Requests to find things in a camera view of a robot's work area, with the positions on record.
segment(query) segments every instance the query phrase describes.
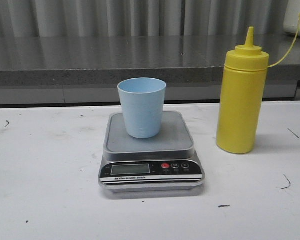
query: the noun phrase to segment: lcd display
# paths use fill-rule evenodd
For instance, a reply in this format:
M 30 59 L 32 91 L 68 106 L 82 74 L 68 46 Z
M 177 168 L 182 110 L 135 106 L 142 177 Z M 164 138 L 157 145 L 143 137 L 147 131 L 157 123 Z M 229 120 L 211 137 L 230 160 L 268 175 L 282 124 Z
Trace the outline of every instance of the lcd display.
M 125 175 L 125 174 L 149 174 L 149 164 L 125 164 L 113 165 L 111 175 Z

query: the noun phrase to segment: white object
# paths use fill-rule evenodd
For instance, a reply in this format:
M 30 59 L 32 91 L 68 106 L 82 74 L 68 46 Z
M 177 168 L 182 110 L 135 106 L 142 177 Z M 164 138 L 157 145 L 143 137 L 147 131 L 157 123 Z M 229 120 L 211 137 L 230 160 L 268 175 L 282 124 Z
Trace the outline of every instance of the white object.
M 283 30 L 286 33 L 295 35 L 297 31 L 299 13 L 300 13 L 300 0 L 289 0 L 286 7 L 285 17 L 283 22 Z
M 104 139 L 119 106 L 0 109 L 0 240 L 300 240 L 300 102 L 263 102 L 244 155 L 216 146 L 219 104 L 164 110 L 182 113 L 203 187 L 103 191 Z

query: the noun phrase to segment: bottle nozzle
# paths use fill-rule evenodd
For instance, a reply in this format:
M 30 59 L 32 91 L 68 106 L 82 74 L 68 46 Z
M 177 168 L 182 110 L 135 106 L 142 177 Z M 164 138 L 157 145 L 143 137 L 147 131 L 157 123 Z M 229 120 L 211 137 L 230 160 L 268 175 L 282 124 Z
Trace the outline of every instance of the bottle nozzle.
M 254 46 L 254 27 L 250 26 L 246 35 L 244 46 L 246 48 L 252 48 Z

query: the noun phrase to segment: gray curtain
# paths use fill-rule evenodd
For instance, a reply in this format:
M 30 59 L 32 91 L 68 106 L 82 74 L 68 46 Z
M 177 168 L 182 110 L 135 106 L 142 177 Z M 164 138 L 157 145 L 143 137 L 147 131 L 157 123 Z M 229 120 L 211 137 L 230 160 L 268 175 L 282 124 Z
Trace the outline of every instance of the gray curtain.
M 283 31 L 288 0 L 0 0 L 0 37 L 204 36 Z

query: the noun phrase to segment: yellow squeeze bottle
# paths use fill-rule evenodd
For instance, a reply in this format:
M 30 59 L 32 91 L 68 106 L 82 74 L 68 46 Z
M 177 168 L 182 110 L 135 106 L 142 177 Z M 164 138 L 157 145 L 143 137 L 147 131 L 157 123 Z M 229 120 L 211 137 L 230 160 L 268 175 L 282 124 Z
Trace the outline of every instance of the yellow squeeze bottle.
M 223 70 L 216 144 L 234 154 L 254 148 L 259 113 L 268 68 L 281 63 L 298 36 L 300 14 L 294 41 L 286 55 L 268 66 L 269 54 L 254 45 L 254 28 L 249 27 L 245 44 L 227 52 Z

